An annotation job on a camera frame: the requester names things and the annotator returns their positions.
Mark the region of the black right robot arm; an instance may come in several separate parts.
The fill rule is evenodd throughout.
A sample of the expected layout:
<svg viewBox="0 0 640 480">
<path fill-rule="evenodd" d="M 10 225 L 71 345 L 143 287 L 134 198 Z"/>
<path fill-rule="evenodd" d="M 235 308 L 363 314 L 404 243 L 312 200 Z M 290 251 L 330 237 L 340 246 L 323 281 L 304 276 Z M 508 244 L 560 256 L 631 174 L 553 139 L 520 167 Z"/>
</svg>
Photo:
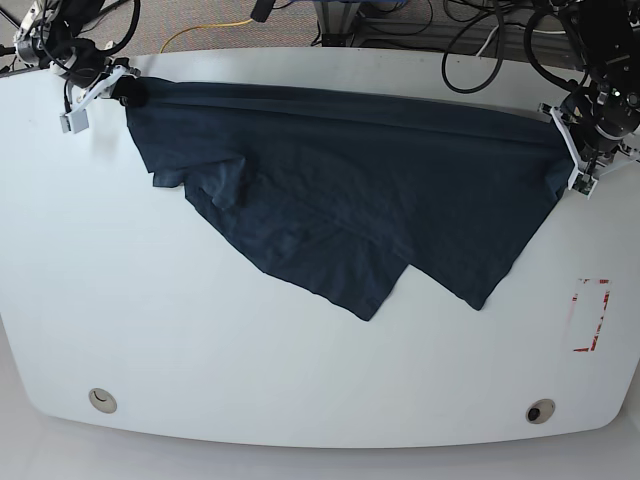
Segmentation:
<svg viewBox="0 0 640 480">
<path fill-rule="evenodd" d="M 99 82 L 119 71 L 124 74 L 102 91 L 125 107 L 142 107 L 149 92 L 125 57 L 118 58 L 137 29 L 141 3 L 135 1 L 124 37 L 111 46 L 100 49 L 95 42 L 82 36 L 85 26 L 121 6 L 117 1 L 106 6 L 103 1 L 35 1 L 18 27 L 13 50 L 23 63 L 39 69 L 50 68 L 65 80 L 63 101 L 65 112 L 72 111 L 71 92 L 74 87 L 90 91 Z"/>
</svg>

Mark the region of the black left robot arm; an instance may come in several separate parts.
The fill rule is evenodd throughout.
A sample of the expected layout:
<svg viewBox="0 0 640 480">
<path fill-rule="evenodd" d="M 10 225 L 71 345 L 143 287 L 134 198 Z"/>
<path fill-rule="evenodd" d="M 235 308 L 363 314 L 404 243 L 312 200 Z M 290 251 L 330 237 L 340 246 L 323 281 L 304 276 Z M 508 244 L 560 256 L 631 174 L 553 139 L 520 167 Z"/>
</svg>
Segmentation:
<svg viewBox="0 0 640 480">
<path fill-rule="evenodd" d="M 637 1 L 535 1 L 524 34 L 530 65 L 550 83 L 565 90 L 561 112 L 570 118 L 569 132 L 587 163 L 610 160 L 627 152 L 624 139 L 639 127 L 639 21 Z M 551 16 L 562 25 L 581 61 L 583 81 L 564 80 L 537 60 L 532 36 Z"/>
</svg>

